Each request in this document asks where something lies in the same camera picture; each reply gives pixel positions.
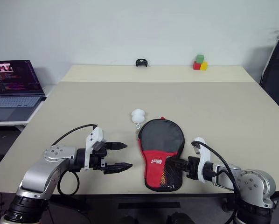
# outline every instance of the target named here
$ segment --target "toy block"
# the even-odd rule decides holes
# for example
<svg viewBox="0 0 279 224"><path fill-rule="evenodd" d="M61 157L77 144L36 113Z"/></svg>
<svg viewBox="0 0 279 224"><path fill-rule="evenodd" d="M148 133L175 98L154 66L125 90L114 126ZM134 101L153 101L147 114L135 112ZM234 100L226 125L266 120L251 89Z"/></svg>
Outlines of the toy block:
<svg viewBox="0 0 279 224"><path fill-rule="evenodd" d="M194 68L194 70L200 70L201 63L194 62L194 65L192 67Z"/></svg>
<svg viewBox="0 0 279 224"><path fill-rule="evenodd" d="M202 64L204 61L204 55L197 55L196 56L196 62L199 64Z"/></svg>
<svg viewBox="0 0 279 224"><path fill-rule="evenodd" d="M203 63L201 64L200 70L205 71L205 70L207 70L207 67L208 67L208 63L207 63L207 62L203 62Z"/></svg>

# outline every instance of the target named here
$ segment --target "laptop keyboard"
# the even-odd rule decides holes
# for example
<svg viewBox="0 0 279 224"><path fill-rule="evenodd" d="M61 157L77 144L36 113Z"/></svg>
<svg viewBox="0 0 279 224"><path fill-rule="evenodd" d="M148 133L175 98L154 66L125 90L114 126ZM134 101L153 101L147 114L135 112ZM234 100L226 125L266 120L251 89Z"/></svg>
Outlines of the laptop keyboard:
<svg viewBox="0 0 279 224"><path fill-rule="evenodd" d="M0 107L33 107L40 97L0 97Z"/></svg>

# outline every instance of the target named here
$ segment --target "beige table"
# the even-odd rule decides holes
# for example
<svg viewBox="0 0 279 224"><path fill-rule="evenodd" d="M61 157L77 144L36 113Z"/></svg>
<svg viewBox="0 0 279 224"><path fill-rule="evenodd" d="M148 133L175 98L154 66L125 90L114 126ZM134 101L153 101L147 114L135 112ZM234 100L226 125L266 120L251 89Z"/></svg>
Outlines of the beige table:
<svg viewBox="0 0 279 224"><path fill-rule="evenodd" d="M15 192L27 169L68 130L95 123L108 141L128 148L109 151L108 163L128 162L133 167L119 174L81 171L78 194L156 193L144 185L144 162L130 113L146 111L146 119L161 116L176 122L184 132L186 159L195 153L192 139L203 137L228 162L242 169L270 173L279 191L279 107L242 67L90 66L75 65L58 84L0 163L0 192ZM61 144L85 146L91 129L79 130ZM64 192L76 187L66 175ZM226 193L184 176L176 193Z"/></svg>

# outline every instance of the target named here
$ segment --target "laptop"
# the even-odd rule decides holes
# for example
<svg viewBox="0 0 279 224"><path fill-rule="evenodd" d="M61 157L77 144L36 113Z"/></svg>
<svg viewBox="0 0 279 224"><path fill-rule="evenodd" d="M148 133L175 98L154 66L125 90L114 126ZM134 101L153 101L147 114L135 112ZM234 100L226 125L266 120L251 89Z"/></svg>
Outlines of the laptop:
<svg viewBox="0 0 279 224"><path fill-rule="evenodd" d="M29 60L0 61L0 121L26 121L44 99Z"/></svg>

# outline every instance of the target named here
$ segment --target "yellow cube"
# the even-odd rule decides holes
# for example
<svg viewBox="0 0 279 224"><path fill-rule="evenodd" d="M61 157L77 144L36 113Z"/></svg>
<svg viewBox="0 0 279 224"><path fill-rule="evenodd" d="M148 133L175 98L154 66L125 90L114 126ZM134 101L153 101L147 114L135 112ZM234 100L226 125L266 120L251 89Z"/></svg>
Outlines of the yellow cube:
<svg viewBox="0 0 279 224"><path fill-rule="evenodd" d="M207 66L208 66L207 62L203 62L201 64L200 70L207 70Z"/></svg>

